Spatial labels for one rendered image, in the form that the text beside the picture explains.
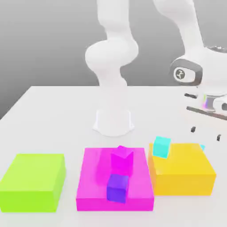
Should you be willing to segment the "large lime green box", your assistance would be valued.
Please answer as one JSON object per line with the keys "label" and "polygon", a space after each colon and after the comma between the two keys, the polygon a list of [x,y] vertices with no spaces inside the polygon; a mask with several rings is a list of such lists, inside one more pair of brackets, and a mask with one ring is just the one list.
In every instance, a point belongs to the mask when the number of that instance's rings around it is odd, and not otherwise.
{"label": "large lime green box", "polygon": [[65,177],[63,154],[17,154],[0,181],[0,210],[56,212]]}

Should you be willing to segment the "large magenta box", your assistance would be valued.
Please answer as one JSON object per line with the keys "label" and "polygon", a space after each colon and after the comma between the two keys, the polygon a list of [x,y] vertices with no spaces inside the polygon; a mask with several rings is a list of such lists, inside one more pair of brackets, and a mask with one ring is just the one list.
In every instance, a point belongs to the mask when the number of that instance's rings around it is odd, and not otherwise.
{"label": "large magenta box", "polygon": [[133,148],[133,172],[129,177],[126,202],[106,198],[111,175],[112,148],[85,148],[78,183],[78,211],[152,211],[154,193],[144,148]]}

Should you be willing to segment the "small magenta cube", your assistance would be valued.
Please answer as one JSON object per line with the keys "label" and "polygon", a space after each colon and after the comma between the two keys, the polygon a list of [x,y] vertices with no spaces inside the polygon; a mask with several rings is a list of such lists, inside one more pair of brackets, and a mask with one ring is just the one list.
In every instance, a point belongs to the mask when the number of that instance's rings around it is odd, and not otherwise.
{"label": "small magenta cube", "polygon": [[131,176],[133,173],[134,151],[132,148],[118,146],[111,151],[111,173]]}

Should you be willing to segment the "small purple cube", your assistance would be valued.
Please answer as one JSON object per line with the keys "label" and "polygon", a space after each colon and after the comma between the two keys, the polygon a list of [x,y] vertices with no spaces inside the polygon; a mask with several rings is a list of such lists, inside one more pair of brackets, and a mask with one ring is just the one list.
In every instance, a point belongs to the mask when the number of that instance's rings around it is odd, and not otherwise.
{"label": "small purple cube", "polygon": [[107,200],[117,203],[126,203],[129,187],[127,175],[111,174],[106,187]]}

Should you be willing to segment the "large orange box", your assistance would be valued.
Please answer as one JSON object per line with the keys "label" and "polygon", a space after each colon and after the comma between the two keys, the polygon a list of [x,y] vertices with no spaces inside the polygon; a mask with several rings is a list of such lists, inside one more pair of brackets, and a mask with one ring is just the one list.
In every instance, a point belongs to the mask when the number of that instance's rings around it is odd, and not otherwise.
{"label": "large orange box", "polygon": [[200,144],[172,143],[168,157],[153,155],[149,144],[148,166],[156,196],[209,196],[216,172]]}

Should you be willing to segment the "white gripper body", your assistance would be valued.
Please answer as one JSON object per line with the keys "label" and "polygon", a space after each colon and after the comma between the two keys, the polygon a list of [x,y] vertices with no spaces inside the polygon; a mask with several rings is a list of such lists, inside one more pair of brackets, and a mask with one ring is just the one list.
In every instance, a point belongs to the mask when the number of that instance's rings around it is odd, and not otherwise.
{"label": "white gripper body", "polygon": [[185,126],[196,130],[227,130],[227,120],[193,107],[185,108]]}

